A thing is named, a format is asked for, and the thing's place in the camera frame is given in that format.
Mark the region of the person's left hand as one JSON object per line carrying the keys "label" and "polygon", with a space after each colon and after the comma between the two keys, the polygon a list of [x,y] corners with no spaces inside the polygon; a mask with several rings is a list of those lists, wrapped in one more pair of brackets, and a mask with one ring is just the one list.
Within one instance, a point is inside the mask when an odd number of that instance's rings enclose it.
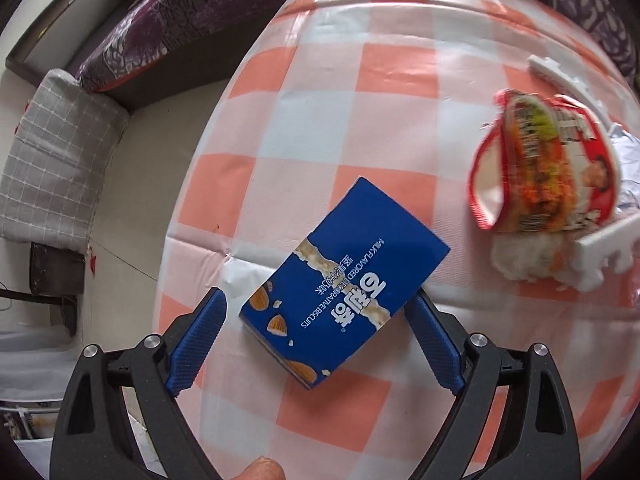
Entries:
{"label": "person's left hand", "polygon": [[282,466],[266,456],[260,456],[248,464],[233,480],[285,480]]}

